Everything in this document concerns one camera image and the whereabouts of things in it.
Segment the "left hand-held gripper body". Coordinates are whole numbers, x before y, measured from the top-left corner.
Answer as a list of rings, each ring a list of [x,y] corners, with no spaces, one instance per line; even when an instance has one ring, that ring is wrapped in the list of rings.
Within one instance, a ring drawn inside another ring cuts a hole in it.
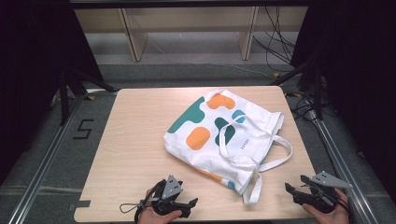
[[[177,181],[172,175],[159,182],[159,187],[154,190],[151,206],[161,216],[173,211],[183,209],[182,203],[177,203],[176,198],[182,192],[182,182]]]

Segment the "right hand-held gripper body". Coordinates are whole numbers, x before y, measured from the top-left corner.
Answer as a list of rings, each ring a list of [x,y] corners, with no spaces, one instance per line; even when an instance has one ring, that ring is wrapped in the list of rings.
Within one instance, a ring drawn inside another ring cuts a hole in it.
[[[310,204],[319,212],[328,214],[332,212],[338,204],[338,196],[335,189],[352,189],[353,186],[344,180],[330,175],[324,171],[310,177],[313,185],[306,185],[310,189],[310,194],[303,194],[303,202],[300,204]]]

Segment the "white tote bag coloured blobs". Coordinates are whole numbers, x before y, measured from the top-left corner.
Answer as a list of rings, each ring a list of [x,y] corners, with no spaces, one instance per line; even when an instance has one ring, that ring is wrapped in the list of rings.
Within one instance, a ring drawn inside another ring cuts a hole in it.
[[[281,112],[269,112],[227,90],[214,90],[172,124],[164,145],[169,153],[253,205],[262,192],[261,173],[293,153],[291,144],[278,135],[283,121]]]

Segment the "person's left hand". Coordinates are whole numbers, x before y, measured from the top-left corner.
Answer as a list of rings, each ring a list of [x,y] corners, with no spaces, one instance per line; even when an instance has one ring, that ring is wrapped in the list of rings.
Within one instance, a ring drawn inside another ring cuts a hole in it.
[[[137,224],[169,224],[171,221],[182,215],[180,210],[173,211],[167,215],[158,215],[151,207],[145,208],[139,218]]]

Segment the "person's right hand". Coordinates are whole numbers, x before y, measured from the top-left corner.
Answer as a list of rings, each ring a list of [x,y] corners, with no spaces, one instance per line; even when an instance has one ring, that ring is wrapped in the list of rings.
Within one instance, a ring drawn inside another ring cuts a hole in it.
[[[338,204],[328,214],[319,212],[310,204],[302,205],[302,208],[315,218],[311,224],[349,224],[348,197],[340,189],[335,189],[335,192],[338,195]]]

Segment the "black metal stand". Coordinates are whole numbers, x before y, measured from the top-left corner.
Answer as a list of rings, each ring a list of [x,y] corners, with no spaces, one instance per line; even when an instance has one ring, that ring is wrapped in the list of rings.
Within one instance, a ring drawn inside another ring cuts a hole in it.
[[[270,86],[279,86],[291,78],[301,74],[297,88],[299,91],[312,91],[314,94],[313,109],[317,118],[323,120],[321,113],[321,73],[315,63],[305,62],[288,72],[281,78],[270,83]]]
[[[88,81],[108,92],[118,91],[118,89],[106,84],[103,80],[89,76],[77,68],[65,68],[59,75],[59,93],[61,97],[62,109],[61,125],[66,123],[71,114],[68,103],[68,90],[71,90],[76,97],[85,96],[88,93],[87,89],[83,85],[83,81]]]

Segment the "grey tape strip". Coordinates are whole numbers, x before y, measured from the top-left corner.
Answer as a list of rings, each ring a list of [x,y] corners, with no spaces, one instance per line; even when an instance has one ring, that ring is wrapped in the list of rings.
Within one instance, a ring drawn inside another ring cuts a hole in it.
[[[91,201],[90,201],[90,200],[84,200],[84,201],[78,201],[78,202],[75,202],[75,203],[70,203],[70,204],[68,205],[67,210],[68,210],[69,212],[74,212],[77,208],[89,207],[90,204],[91,204]]]

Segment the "dark curtain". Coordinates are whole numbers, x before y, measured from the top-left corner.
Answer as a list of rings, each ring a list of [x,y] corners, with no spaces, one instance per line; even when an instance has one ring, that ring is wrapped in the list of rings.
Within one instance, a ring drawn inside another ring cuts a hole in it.
[[[0,0],[0,185],[73,69],[103,78],[70,0]]]
[[[396,201],[396,0],[311,0],[291,64],[327,38],[318,68],[334,107]]]

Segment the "light wooden furniture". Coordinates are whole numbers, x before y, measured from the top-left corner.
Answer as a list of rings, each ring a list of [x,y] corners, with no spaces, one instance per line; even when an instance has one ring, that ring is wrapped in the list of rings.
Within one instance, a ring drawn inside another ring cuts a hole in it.
[[[150,33],[235,32],[244,61],[252,37],[268,32],[276,21],[282,32],[298,32],[306,7],[163,7],[78,9],[86,33],[124,33],[132,60],[141,60]]]

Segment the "aluminium rail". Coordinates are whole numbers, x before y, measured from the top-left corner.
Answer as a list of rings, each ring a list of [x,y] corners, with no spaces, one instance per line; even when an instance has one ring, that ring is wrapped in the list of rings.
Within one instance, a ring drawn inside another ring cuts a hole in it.
[[[332,136],[327,129],[324,121],[321,119],[314,119],[313,123],[318,129],[318,133],[324,141],[324,145],[327,148],[334,171],[342,180],[352,185],[352,188],[349,188],[346,191],[350,196],[350,201],[354,204],[358,214],[360,215],[362,223],[379,224],[378,218],[376,217],[374,210],[364,196],[363,191],[361,190],[355,177],[349,170],[347,162],[344,160],[341,152],[339,151],[337,145],[332,139]]]
[[[75,207],[116,96],[94,90],[73,97],[66,119],[61,104],[53,105],[0,185],[0,224],[77,224]]]

